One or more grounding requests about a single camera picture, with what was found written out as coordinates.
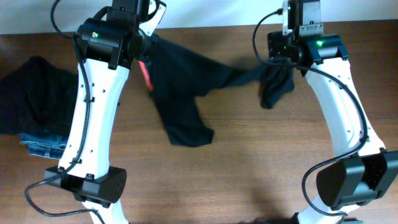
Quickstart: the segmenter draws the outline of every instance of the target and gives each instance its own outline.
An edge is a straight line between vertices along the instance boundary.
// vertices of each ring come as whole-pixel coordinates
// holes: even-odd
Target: black bracket
[[[44,178],[53,177],[62,171],[63,169],[58,169],[57,166],[50,167],[45,170]],[[109,167],[108,173],[98,179],[94,179],[92,174],[87,174],[86,178],[67,174],[48,184],[72,192],[79,202],[90,201],[109,208],[111,203],[116,203],[120,199],[126,179],[126,170]]]
[[[319,196],[332,210],[365,206],[384,196],[398,174],[398,151],[343,159],[317,175]]]

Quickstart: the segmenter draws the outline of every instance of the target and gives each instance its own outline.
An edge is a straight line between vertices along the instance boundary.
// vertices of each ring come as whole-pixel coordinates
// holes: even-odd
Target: green led indicator
[[[94,37],[94,38],[98,38],[98,36],[100,36],[99,34],[97,34],[96,32],[93,32],[93,35],[92,35],[92,37]]]

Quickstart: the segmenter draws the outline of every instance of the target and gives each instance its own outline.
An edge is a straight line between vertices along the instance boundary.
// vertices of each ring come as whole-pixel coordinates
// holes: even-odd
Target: wood surface
[[[251,46],[253,26],[164,29],[167,40],[228,65],[257,65]],[[266,56],[264,26],[257,39]],[[398,21],[325,24],[349,52],[353,80],[372,126],[387,149],[398,149]],[[0,36],[0,77],[40,55],[59,68],[77,72],[72,43],[56,34]],[[171,146],[134,62],[118,108],[111,138],[111,165],[127,170],[122,196],[131,223],[238,223],[257,217],[291,217],[307,204],[301,180],[333,150],[319,102],[299,73],[295,91],[272,110],[263,110],[258,84],[212,91],[197,103],[205,124],[216,131],[212,145]],[[91,223],[88,214],[48,218],[29,207],[24,189],[40,180],[56,160],[29,156],[16,136],[0,136],[0,223]],[[315,175],[307,184],[316,194]],[[50,212],[83,208],[73,196],[45,186],[32,191]],[[365,223],[397,223],[398,183],[381,200],[353,213]]]

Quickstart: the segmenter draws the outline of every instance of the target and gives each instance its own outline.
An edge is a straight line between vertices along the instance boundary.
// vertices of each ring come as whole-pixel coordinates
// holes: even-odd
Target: dark garment
[[[171,144],[197,147],[210,144],[214,131],[199,117],[194,97],[210,90],[260,81],[263,108],[270,109],[284,93],[293,91],[293,73],[260,65],[242,70],[220,64],[154,35],[146,61],[154,90],[152,97]]]
[[[49,135],[46,137],[20,134],[21,144],[28,146],[28,153],[49,159],[61,159],[68,143],[68,137]]]
[[[69,136],[78,76],[41,57],[0,80],[0,133]]]

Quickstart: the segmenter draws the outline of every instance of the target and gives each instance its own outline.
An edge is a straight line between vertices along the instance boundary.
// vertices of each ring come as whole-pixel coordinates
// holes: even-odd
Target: pile of clothes
[[[251,70],[229,67],[153,35],[152,53],[144,60],[150,94],[170,143],[198,147],[211,144],[214,131],[200,119],[196,96],[211,90],[258,81],[261,106],[271,109],[293,91],[293,72],[260,65]],[[18,134],[29,154],[61,158],[72,125],[78,76],[55,68],[41,57],[0,80],[0,134]]]

